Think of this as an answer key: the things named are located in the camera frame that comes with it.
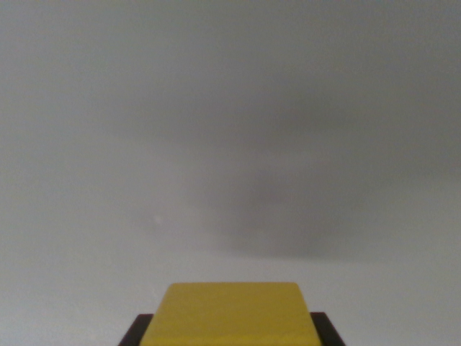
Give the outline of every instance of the yellow block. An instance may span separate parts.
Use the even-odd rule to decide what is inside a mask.
[[[295,283],[175,283],[140,346],[320,346]]]

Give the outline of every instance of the black object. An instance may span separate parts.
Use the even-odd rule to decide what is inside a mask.
[[[336,331],[336,328],[324,312],[311,312],[310,317],[312,317],[314,326],[317,329],[317,334],[320,337],[322,345],[346,346]]]
[[[153,314],[138,315],[118,346],[139,346],[152,317]]]
[[[324,312],[311,312],[310,316],[323,346],[346,346]],[[152,318],[153,314],[138,315],[118,346],[139,346]]]

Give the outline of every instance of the white wall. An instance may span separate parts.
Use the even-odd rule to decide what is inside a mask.
[[[461,340],[461,7],[0,7],[0,344],[293,280],[348,345]]]

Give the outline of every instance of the yellow box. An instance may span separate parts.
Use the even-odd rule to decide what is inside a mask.
[[[175,283],[140,346],[320,346],[295,283]]]

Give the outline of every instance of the black stand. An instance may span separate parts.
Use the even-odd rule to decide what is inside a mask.
[[[346,346],[324,312],[311,312],[310,316],[323,346]],[[138,315],[119,346],[139,346],[152,317],[153,314]]]

